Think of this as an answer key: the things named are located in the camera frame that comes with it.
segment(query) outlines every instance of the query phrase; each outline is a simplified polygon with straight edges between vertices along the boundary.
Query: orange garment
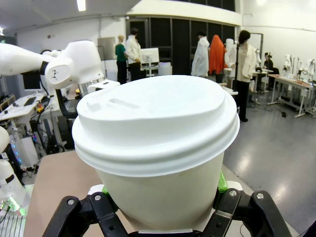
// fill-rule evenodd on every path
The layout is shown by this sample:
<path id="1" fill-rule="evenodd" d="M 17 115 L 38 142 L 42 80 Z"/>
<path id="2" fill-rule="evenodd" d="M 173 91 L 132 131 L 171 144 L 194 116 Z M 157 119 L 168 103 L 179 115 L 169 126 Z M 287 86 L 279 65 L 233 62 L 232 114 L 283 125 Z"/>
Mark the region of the orange garment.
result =
<path id="1" fill-rule="evenodd" d="M 209 52 L 209 66 L 208 71 L 210 74 L 215 71 L 215 74 L 220 74 L 225 67 L 224 55 L 226 49 L 218 35 L 213 36 L 213 40 Z"/>

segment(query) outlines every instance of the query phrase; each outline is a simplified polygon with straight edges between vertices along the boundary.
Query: white jacket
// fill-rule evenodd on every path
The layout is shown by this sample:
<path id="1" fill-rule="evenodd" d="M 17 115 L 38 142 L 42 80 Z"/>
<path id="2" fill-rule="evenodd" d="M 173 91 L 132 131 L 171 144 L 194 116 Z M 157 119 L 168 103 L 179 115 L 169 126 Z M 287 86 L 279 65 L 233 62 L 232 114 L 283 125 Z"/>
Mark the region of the white jacket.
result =
<path id="1" fill-rule="evenodd" d="M 225 53 L 225 63 L 229 68 L 231 68 L 232 65 L 236 63 L 236 56 L 237 56 L 237 45 L 234 44 L 234 46 Z M 243 65 L 243 68 L 242 68 L 242 75 L 244 77 L 249 78 L 249 79 L 252 78 L 252 73 L 256 67 L 256 60 L 257 60 L 256 49 L 248 44 L 245 64 Z M 235 73 L 236 73 L 236 67 L 232 69 L 230 77 L 235 77 Z"/>
<path id="2" fill-rule="evenodd" d="M 209 42 L 206 37 L 199 39 L 197 50 L 192 63 L 192 76 L 206 77 L 208 72 L 208 46 Z"/>
<path id="3" fill-rule="evenodd" d="M 130 35 L 126 41 L 126 51 L 128 55 L 128 64 L 136 63 L 135 59 L 140 59 L 140 45 L 136 41 L 135 36 Z"/>

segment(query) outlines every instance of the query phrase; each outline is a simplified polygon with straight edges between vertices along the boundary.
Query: paper cup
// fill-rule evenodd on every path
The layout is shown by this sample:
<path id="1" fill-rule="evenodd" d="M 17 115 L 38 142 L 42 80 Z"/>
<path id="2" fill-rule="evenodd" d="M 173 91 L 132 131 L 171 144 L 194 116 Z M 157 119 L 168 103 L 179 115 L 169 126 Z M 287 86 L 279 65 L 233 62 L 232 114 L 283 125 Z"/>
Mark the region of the paper cup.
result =
<path id="1" fill-rule="evenodd" d="M 136 229 L 206 224 L 239 130 L 227 92 L 207 79 L 162 76 L 91 93 L 77 110 L 76 152 Z"/>

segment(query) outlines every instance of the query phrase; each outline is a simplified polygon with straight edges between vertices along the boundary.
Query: white plastic lid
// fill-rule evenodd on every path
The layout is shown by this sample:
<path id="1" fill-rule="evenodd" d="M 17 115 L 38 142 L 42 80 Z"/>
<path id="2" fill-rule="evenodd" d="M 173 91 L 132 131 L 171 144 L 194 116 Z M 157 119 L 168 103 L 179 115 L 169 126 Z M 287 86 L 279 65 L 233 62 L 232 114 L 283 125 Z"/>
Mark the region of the white plastic lid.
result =
<path id="1" fill-rule="evenodd" d="M 79 157 L 128 177 L 171 174 L 203 164 L 236 138 L 232 96 L 191 76 L 141 79 L 84 96 L 73 138 Z"/>

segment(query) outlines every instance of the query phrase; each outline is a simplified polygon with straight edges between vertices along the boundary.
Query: concrete floor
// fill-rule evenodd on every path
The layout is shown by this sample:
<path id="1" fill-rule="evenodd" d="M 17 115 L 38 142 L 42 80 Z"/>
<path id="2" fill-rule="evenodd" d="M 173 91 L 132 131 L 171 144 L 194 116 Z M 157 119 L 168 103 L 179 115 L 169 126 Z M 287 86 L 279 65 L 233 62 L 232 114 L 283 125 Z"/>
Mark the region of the concrete floor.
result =
<path id="1" fill-rule="evenodd" d="M 271 101 L 271 93 L 259 101 Z M 268 191 L 298 232 L 316 219 L 316 120 L 281 105 L 247 109 L 247 123 L 225 151 L 224 165 L 253 190 Z"/>

